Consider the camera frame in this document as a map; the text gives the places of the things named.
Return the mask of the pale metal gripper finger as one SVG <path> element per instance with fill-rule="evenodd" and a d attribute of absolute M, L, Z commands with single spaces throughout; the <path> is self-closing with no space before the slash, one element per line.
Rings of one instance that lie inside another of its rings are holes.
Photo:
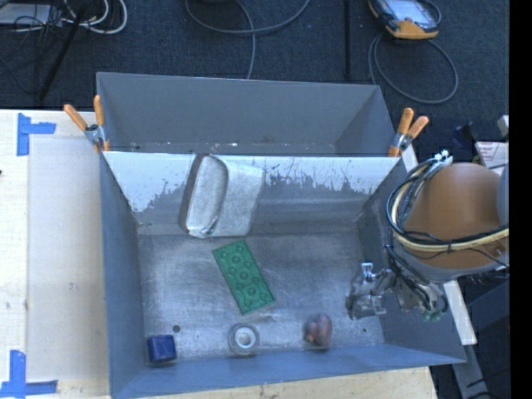
<path fill-rule="evenodd" d="M 349 295 L 346 297 L 346 309 L 351 320 L 382 316 L 387 313 L 382 295 Z"/>
<path fill-rule="evenodd" d="M 380 296 L 387 288 L 388 270 L 373 272 L 373 263 L 362 263 L 358 275 L 352 280 L 350 293 L 353 297 Z"/>

